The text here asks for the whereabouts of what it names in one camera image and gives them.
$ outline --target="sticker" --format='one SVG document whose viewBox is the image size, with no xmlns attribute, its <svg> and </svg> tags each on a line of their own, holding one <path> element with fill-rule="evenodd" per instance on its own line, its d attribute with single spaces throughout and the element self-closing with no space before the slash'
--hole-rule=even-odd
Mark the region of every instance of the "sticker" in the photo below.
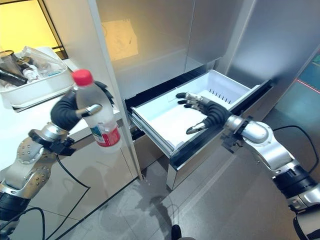
<svg viewBox="0 0 320 240">
<path fill-rule="evenodd" d="M 117 127 L 111 132 L 104 131 L 103 127 L 99 125 L 90 129 L 94 139 L 102 147 L 110 147 L 120 140 L 120 133 Z"/>
</svg>

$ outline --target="freezer drawer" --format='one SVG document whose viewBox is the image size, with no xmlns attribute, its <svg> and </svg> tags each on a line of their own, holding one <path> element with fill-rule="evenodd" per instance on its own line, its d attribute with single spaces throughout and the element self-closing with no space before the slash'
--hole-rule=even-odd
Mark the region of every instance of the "freezer drawer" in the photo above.
<svg viewBox="0 0 320 240">
<path fill-rule="evenodd" d="M 177 104 L 177 93 L 200 94 L 239 114 L 254 103 L 258 97 L 257 93 L 258 95 L 265 93 L 268 85 L 269 81 L 266 81 L 248 88 L 215 70 L 210 70 L 148 102 L 131 107 L 131 117 L 137 127 L 144 131 L 170 159 L 170 166 L 179 171 L 208 142 L 221 134 L 222 129 L 210 128 L 186 134 L 189 127 L 201 122 L 206 116 Z"/>
</svg>

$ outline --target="yellow wall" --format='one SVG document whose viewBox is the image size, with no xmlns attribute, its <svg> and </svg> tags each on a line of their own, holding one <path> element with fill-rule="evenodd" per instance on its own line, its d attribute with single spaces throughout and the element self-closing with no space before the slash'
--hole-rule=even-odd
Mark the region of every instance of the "yellow wall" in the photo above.
<svg viewBox="0 0 320 240">
<path fill-rule="evenodd" d="M 0 48 L 55 47 L 57 42 L 37 0 L 0 5 Z"/>
</svg>

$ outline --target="plastic water bottle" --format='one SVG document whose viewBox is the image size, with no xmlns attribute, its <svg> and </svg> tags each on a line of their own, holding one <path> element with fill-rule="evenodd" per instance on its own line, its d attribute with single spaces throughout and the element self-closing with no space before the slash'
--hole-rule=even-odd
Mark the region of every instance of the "plastic water bottle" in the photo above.
<svg viewBox="0 0 320 240">
<path fill-rule="evenodd" d="M 106 94 L 98 87 L 91 73 L 80 69 L 72 73 L 78 86 L 76 93 L 77 107 L 85 108 L 93 104 L 102 105 L 102 109 L 92 116 L 84 117 L 93 137 L 105 153 L 115 153 L 121 147 L 120 133 L 114 117 L 112 105 Z"/>
</svg>

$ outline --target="white plastic bin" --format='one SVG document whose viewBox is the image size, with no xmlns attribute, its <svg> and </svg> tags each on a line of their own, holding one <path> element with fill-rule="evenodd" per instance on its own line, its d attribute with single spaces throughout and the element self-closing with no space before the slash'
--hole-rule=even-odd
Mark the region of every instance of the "white plastic bin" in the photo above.
<svg viewBox="0 0 320 240">
<path fill-rule="evenodd" d="M 197 93 L 231 110 L 258 87 L 257 85 L 250 89 L 217 71 L 210 70 L 176 89 L 133 107 L 132 118 L 134 123 L 170 157 L 202 133 L 200 131 L 186 134 L 186 130 L 207 117 L 197 110 L 177 104 L 177 93 Z"/>
<path fill-rule="evenodd" d="M 50 47 L 38 47 L 37 50 L 63 63 Z M 74 84 L 67 66 L 64 63 L 63 65 L 65 66 L 64 70 L 58 74 L 16 88 L 5 90 L 5 87 L 0 84 L 0 94 L 14 108 L 25 108 L 61 95 Z"/>
</svg>

